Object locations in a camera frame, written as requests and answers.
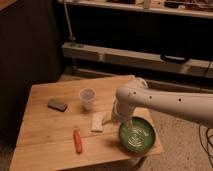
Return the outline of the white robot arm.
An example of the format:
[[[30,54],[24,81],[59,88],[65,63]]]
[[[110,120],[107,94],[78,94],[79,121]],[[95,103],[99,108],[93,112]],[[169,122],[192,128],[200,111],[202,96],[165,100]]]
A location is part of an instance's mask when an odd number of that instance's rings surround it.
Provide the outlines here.
[[[213,128],[213,94],[152,90],[142,78],[117,88],[112,117],[129,121],[137,107],[145,107]]]

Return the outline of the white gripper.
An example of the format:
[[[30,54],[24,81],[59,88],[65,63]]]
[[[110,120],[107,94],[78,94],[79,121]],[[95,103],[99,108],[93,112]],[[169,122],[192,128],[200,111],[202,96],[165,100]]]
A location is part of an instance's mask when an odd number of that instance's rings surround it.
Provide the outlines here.
[[[111,118],[115,122],[124,123],[128,128],[133,126],[132,116],[134,108],[127,103],[115,101],[113,103]]]

